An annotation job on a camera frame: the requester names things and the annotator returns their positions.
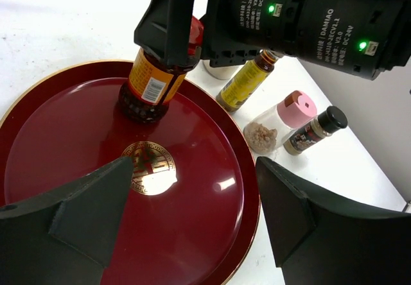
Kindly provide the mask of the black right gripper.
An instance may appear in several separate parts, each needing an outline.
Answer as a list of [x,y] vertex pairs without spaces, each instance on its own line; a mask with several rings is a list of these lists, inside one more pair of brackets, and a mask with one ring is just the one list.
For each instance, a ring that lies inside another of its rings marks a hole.
[[[213,67],[244,64],[262,49],[308,59],[308,0],[208,0],[203,60]],[[134,30],[134,43],[166,66],[189,67],[194,0],[151,0]]]

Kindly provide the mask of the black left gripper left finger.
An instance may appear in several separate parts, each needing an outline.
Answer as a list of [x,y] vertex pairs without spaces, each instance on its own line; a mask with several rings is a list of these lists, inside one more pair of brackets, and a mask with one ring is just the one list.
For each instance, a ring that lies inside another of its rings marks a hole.
[[99,284],[131,185],[120,157],[75,181],[1,207],[1,284]]

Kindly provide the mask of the red cap sauce jar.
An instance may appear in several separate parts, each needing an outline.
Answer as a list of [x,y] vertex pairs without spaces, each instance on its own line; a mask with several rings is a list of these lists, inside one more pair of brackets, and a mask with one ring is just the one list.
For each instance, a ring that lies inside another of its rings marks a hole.
[[188,65],[164,65],[146,50],[139,50],[118,96],[120,109],[128,118],[138,123],[156,123],[165,116],[187,73],[200,61],[203,34],[203,24],[192,17]]

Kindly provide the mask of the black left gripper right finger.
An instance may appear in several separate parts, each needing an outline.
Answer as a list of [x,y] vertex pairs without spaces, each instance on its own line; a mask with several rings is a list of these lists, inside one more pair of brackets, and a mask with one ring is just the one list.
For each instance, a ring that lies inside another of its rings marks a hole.
[[409,284],[410,215],[320,187],[256,161],[275,265],[286,284]]

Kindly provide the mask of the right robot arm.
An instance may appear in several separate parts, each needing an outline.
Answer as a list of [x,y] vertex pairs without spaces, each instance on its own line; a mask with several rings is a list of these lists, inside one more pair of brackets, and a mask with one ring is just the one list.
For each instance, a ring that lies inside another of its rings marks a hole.
[[[134,42],[166,65],[189,62],[194,0],[151,0]],[[369,80],[410,58],[410,0],[207,0],[197,57],[240,65],[262,49]]]

